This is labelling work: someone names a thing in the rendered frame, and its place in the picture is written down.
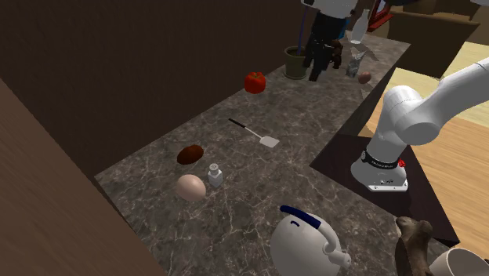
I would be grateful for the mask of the red frame object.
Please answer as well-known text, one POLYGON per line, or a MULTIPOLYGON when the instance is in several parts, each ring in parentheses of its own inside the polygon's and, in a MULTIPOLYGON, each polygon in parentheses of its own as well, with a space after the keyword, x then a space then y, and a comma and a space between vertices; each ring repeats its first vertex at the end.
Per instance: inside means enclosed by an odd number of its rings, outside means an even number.
POLYGON ((375 0, 368 21, 368 32, 373 32, 387 22, 393 15, 390 13, 390 5, 385 0, 375 0))

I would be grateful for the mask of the white cup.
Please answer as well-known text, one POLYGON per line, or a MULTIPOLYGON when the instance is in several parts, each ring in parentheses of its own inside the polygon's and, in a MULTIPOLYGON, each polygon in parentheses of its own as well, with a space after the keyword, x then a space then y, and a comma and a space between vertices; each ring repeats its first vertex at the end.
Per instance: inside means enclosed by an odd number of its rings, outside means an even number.
POLYGON ((463 248, 444 252, 432 262, 429 269, 434 276, 489 276, 489 263, 463 248))

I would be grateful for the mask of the white salt shaker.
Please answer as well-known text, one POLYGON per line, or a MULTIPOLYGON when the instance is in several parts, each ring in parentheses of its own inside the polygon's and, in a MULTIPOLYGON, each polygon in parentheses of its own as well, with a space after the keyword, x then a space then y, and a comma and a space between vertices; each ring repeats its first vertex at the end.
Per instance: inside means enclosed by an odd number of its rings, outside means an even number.
POLYGON ((218 187, 223 182, 223 172, 216 163, 209 166, 208 181, 213 187, 218 187))

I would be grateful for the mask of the crumpled clear glass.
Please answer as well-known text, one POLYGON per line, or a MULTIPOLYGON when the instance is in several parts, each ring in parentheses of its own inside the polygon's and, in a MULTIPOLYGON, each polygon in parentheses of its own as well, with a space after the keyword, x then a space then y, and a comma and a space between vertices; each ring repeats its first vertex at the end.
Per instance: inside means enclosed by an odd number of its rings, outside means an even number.
POLYGON ((351 59, 346 67, 346 76, 354 78, 357 76, 357 73, 360 69, 360 63, 363 60, 367 49, 358 49, 357 47, 353 47, 354 51, 352 52, 351 59))

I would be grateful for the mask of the green plant pot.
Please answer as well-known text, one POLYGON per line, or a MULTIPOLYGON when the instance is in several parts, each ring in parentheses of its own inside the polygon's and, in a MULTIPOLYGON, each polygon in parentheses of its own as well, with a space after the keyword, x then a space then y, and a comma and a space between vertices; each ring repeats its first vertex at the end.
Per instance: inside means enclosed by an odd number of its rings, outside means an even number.
POLYGON ((301 25, 299 29, 299 38, 297 46, 290 46, 284 50, 285 54, 285 69, 284 76, 292 80, 300 80, 306 77, 306 69, 302 65, 305 59, 305 50, 302 47, 302 37, 306 21, 306 15, 309 7, 306 6, 302 15, 301 25))

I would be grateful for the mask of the large beige egg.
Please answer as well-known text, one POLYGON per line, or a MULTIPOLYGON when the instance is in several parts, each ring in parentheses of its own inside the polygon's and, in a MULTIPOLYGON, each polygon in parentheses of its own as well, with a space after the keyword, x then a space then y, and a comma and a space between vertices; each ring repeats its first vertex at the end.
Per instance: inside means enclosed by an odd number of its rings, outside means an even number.
POLYGON ((178 179, 176 193, 189 202, 196 202, 205 197, 206 187, 199 177, 187 174, 178 179))

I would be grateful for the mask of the brown cabinet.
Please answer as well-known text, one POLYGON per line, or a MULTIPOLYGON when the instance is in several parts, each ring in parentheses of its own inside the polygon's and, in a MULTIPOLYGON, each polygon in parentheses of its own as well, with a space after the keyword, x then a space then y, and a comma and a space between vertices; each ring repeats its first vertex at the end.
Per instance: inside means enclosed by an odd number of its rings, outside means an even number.
POLYGON ((478 22, 447 16, 392 11, 388 38, 410 46, 399 68, 441 78, 478 22))

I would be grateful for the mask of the clear glass bottle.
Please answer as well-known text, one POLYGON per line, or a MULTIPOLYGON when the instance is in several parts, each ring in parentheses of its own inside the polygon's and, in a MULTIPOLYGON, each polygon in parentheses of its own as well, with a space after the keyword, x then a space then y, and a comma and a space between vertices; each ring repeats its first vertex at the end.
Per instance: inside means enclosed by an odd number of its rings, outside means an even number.
POLYGON ((350 42, 352 44, 360 44, 367 29, 368 29, 368 21, 369 21, 369 9, 365 9, 362 12, 362 15, 357 19, 356 23, 353 26, 351 31, 350 42))

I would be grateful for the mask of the black handled metal spatula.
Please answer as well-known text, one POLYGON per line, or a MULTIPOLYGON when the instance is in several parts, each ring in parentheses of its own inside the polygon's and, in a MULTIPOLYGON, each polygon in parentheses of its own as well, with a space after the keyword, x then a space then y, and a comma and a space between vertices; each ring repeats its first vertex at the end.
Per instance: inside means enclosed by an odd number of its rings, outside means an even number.
POLYGON ((229 121, 230 122, 233 122, 234 124, 236 125, 239 125, 240 127, 242 127, 243 129, 246 129, 247 131, 249 131, 250 133, 252 133, 253 135, 257 136, 259 138, 259 142, 266 146, 266 147, 269 147, 269 148, 274 148, 275 146, 278 145, 279 143, 279 140, 271 137, 271 136, 260 136, 258 133, 252 131, 250 128, 248 128, 247 126, 241 124, 240 122, 236 121, 236 120, 233 120, 232 118, 229 118, 229 121))

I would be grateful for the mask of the dark brown teddy bear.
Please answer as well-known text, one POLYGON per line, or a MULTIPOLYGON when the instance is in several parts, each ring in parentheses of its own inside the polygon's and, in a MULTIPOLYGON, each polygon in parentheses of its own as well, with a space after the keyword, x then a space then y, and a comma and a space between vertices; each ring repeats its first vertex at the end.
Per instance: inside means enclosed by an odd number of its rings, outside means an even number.
POLYGON ((339 40, 332 40, 331 46, 333 47, 333 52, 331 55, 331 63, 333 63, 334 69, 339 69, 342 64, 342 50, 343 45, 339 40))

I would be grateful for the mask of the dark brown potato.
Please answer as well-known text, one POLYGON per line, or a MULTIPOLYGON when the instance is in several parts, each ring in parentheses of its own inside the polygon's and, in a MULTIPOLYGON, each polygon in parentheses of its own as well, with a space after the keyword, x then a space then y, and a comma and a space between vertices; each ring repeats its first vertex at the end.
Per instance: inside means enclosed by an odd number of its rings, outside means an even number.
POLYGON ((189 165, 197 162, 204 154, 204 149, 193 144, 183 148, 177 155, 177 162, 181 165, 189 165))

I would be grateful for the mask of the brown animal figure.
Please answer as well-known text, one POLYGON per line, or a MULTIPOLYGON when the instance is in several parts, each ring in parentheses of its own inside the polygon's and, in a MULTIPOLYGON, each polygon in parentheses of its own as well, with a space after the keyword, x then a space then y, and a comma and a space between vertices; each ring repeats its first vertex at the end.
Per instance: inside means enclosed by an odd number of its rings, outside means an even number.
POLYGON ((428 244, 433 227, 425 220, 410 217, 396 218, 400 237, 395 248, 397 276, 434 276, 427 262, 428 244))

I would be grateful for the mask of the red bell pepper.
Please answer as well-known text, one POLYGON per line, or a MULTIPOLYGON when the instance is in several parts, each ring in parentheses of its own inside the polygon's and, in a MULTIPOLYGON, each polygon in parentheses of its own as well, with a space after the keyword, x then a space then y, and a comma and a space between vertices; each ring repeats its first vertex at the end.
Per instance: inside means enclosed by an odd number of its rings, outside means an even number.
POLYGON ((244 89, 251 94, 258 94, 266 88, 266 79, 262 72, 251 72, 244 80, 244 89))

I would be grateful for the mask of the dark robot stand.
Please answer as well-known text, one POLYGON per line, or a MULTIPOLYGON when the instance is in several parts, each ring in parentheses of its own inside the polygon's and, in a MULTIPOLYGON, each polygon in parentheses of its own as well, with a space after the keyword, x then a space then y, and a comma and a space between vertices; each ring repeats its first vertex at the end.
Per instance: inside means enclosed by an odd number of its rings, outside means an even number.
POLYGON ((406 163, 407 191, 372 192, 354 179, 350 166, 369 141, 368 137, 336 134, 310 166, 394 216, 430 222, 433 238, 440 243, 448 247, 459 244, 450 220, 410 147, 406 147, 400 156, 406 163))

